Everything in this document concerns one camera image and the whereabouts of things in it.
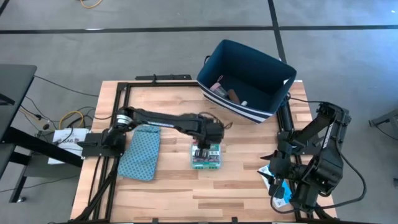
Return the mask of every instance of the blue patterned cloth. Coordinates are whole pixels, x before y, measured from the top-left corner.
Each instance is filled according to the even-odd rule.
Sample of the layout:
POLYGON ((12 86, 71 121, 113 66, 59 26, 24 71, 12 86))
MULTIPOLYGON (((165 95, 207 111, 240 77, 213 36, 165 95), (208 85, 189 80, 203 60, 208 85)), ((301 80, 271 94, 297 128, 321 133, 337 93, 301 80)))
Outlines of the blue patterned cloth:
POLYGON ((130 148, 124 153, 118 174, 137 180, 152 180, 159 155, 160 128, 141 125, 135 129, 130 148))

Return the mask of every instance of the blue fabric bin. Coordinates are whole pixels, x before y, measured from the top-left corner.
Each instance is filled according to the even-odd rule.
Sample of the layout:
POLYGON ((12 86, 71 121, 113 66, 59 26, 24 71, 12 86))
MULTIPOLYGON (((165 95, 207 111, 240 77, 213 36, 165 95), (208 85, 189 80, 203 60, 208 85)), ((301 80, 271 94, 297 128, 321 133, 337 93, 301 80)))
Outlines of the blue fabric bin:
POLYGON ((222 40, 197 80, 207 99, 255 123, 261 123, 278 110, 296 73, 291 66, 256 49, 222 40), (222 98, 210 90, 221 75, 221 86, 226 91, 233 89, 241 102, 247 101, 246 106, 222 98))

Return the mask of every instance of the white stripe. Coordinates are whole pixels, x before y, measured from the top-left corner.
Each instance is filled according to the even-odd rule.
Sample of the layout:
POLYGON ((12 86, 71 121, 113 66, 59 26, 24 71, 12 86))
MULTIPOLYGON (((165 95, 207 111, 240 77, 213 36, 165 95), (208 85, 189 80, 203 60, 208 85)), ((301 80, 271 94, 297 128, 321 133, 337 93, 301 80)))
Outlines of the white stripe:
MULTIPOLYGON (((205 87, 204 85, 202 85, 200 82, 198 82, 198 83, 199 83, 200 86, 202 86, 203 88, 206 88, 206 89, 208 90, 208 88, 205 87)), ((264 115, 268 115, 268 116, 272 116, 272 115, 273 115, 272 113, 267 113, 267 112, 263 112, 263 111, 259 111, 259 110, 253 110, 253 109, 250 109, 250 108, 248 108, 248 107, 241 106, 241 105, 238 105, 238 104, 235 104, 235 105, 238 106, 238 107, 240 107, 240 108, 243 108, 243 109, 245 109, 245 110, 252 111, 252 112, 255 112, 255 113, 264 114, 264 115)))
POLYGON ((238 109, 236 109, 236 108, 233 108, 232 106, 229 106, 229 105, 225 104, 224 102, 222 102, 222 101, 220 101, 220 100, 217 100, 216 98, 213 98, 213 96, 209 95, 209 94, 206 93, 205 91, 202 91, 202 92, 203 92, 203 94, 206 95, 207 97, 209 97, 209 98, 211 98, 212 100, 216 101, 217 103, 223 105, 224 107, 226 107, 226 108, 228 108, 228 109, 230 109, 230 110, 232 110, 232 111, 234 111, 234 112, 237 112, 238 114, 245 115, 245 116, 247 116, 247 117, 249 117, 249 118, 255 119, 256 121, 260 121, 260 122, 263 122, 263 121, 266 120, 266 118, 261 118, 261 117, 259 117, 259 116, 254 116, 254 115, 245 113, 245 112, 243 112, 243 111, 240 111, 240 110, 238 110, 238 109))

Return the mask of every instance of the wooden tabletop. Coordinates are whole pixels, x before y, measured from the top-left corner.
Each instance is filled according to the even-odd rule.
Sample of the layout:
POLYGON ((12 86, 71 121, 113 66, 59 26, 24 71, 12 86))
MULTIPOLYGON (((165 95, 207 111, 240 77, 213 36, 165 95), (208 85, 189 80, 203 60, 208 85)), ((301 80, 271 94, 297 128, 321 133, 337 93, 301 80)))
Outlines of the wooden tabletop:
MULTIPOLYGON (((96 117, 104 118, 112 113, 117 82, 121 81, 103 82, 96 117)), ((307 99, 302 82, 295 82, 290 93, 292 97, 307 99)), ((279 129, 276 116, 262 124, 254 124, 206 100, 199 87, 187 86, 133 87, 129 105, 168 114, 207 111, 224 123, 233 121, 233 126, 225 131, 221 143, 223 164, 220 170, 193 170, 190 164, 192 137, 174 129, 161 128, 155 179, 143 182, 118 177, 112 222, 151 222, 152 218, 159 218, 160 222, 230 222, 231 217, 238 217, 241 222, 295 220, 293 213, 281 215, 271 209, 270 196, 256 172, 268 163, 260 157, 271 154, 277 147, 279 129)), ((291 100, 290 109, 295 128, 301 129, 311 122, 308 104, 291 100)), ((109 119, 95 119, 93 132, 102 132, 109 127, 109 122, 109 119)), ((129 144, 132 133, 127 136, 129 144)), ((302 156, 303 163, 310 159, 310 156, 302 156)), ((88 158, 83 163, 71 218, 77 217, 87 206, 96 161, 97 158, 88 158)), ((93 195, 98 186, 101 164, 100 161, 93 195)), ((107 194, 103 197, 100 218, 104 217, 107 194)), ((319 197, 318 203, 331 205, 333 200, 319 197)), ((334 209, 326 212, 336 216, 334 209)))

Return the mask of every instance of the table leg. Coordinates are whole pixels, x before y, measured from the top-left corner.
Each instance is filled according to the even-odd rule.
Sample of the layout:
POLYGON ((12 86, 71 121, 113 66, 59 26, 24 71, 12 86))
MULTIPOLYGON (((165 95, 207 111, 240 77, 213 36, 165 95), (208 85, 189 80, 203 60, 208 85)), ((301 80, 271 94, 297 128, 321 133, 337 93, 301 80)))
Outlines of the table leg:
POLYGON ((25 170, 26 170, 26 166, 24 166, 24 169, 22 170, 22 172, 21 172, 21 174, 20 174, 20 176, 18 178, 17 184, 15 185, 15 188, 12 191, 9 203, 17 203, 18 202, 19 196, 21 195, 22 189, 24 188, 25 181, 26 181, 26 178, 27 178, 24 175, 25 174, 25 170))
POLYGON ((30 156, 21 154, 19 152, 12 152, 9 162, 15 162, 20 165, 27 165, 30 161, 30 156))
POLYGON ((63 150, 58 146, 47 143, 13 127, 7 129, 7 132, 3 137, 3 141, 5 143, 16 144, 67 164, 77 167, 82 167, 83 165, 83 160, 80 156, 63 150))

